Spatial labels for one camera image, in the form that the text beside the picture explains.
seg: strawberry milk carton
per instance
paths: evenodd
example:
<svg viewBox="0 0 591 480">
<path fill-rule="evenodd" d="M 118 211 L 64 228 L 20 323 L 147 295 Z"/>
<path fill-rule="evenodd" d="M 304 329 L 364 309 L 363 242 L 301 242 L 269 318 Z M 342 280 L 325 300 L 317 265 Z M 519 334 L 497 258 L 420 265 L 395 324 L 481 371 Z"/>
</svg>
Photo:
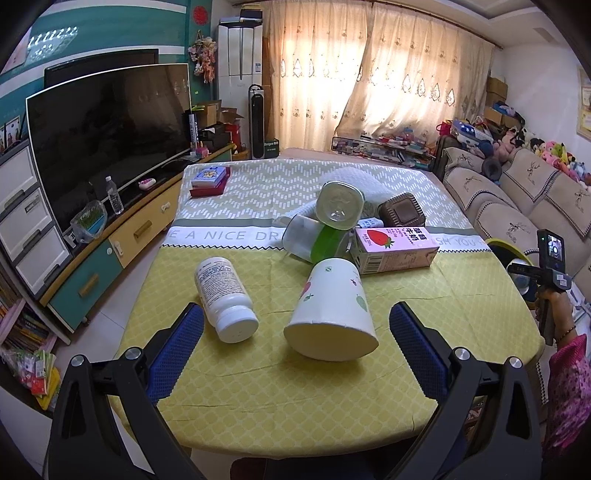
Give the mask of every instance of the strawberry milk carton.
<svg viewBox="0 0 591 480">
<path fill-rule="evenodd" d="M 351 255 L 360 274 L 428 267 L 439 244 L 424 227 L 358 228 Z"/>
</svg>

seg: clear plastic cup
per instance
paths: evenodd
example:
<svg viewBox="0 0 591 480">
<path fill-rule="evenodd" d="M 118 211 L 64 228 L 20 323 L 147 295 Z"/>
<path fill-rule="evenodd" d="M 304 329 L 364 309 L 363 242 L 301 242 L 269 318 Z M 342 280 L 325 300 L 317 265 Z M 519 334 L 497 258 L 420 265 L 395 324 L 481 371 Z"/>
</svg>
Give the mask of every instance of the clear plastic cup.
<svg viewBox="0 0 591 480">
<path fill-rule="evenodd" d="M 283 248 L 307 262 L 341 257 L 349 247 L 349 232 L 329 227 L 317 220 L 295 215 L 283 233 Z"/>
</svg>

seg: ceiling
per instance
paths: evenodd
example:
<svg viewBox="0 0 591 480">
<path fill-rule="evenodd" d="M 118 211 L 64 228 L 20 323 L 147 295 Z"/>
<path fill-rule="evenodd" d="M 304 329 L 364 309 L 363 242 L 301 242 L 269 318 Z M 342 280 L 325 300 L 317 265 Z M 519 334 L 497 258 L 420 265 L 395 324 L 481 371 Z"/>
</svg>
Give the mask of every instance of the ceiling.
<svg viewBox="0 0 591 480">
<path fill-rule="evenodd" d="M 387 0 L 451 20 L 502 47 L 525 43 L 567 46 L 558 29 L 530 0 Z"/>
</svg>

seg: television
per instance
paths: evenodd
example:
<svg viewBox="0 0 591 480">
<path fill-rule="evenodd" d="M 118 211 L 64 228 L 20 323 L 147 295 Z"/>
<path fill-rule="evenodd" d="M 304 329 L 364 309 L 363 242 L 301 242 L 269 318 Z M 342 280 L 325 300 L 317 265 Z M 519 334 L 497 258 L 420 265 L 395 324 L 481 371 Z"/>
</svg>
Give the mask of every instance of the television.
<svg viewBox="0 0 591 480">
<path fill-rule="evenodd" d="M 189 149 L 189 65 L 156 64 L 95 73 L 27 98 L 31 149 L 62 232 L 106 176 L 119 189 Z"/>
<path fill-rule="evenodd" d="M 43 88 L 53 87 L 68 80 L 107 70 L 152 65 L 158 63 L 157 48 L 135 48 L 89 55 L 81 59 L 65 61 L 44 71 Z"/>
</svg>

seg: water bottle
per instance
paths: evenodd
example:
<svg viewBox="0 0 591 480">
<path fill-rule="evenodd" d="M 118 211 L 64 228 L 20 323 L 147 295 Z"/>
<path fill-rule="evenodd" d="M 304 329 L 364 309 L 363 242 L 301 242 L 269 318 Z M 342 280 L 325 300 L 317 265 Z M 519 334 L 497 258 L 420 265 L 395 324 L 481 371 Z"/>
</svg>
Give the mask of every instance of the water bottle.
<svg viewBox="0 0 591 480">
<path fill-rule="evenodd" d="M 115 215 L 119 215 L 123 213 L 123 202 L 121 201 L 121 197 L 117 191 L 117 185 L 115 185 L 115 182 L 111 180 L 110 176 L 105 178 L 105 180 L 107 181 L 107 195 L 111 201 L 111 206 L 113 207 Z"/>
</svg>

